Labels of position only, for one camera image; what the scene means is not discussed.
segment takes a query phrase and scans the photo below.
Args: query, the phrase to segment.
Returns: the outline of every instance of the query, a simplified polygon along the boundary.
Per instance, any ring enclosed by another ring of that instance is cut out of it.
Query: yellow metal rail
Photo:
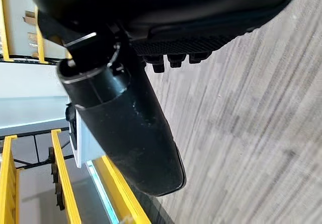
[[[0,35],[1,35],[1,42],[2,42],[2,50],[3,50],[3,57],[5,61],[14,61],[10,59],[9,56],[9,44],[6,32],[6,19],[5,19],[5,9],[6,7],[6,0],[0,0]]]
[[[67,217],[69,219],[69,223],[71,224],[79,224],[82,223],[81,218],[79,216],[78,208],[76,205],[74,193],[71,188],[65,160],[61,151],[58,133],[60,133],[60,129],[55,129],[51,131],[51,139],[54,146],[56,164],[58,166],[58,174],[60,177],[60,183],[63,189],[64,200],[65,200],[65,208],[67,211]]]
[[[44,39],[38,27],[38,8],[37,7],[35,7],[35,15],[36,15],[36,22],[37,22],[36,34],[37,34],[37,44],[38,44],[38,59],[40,63],[48,64],[48,62],[45,61]]]
[[[19,223],[19,173],[11,153],[11,141],[16,135],[5,137],[0,169],[0,224]]]
[[[93,161],[100,179],[122,223],[151,223],[131,188],[116,166],[106,156]]]

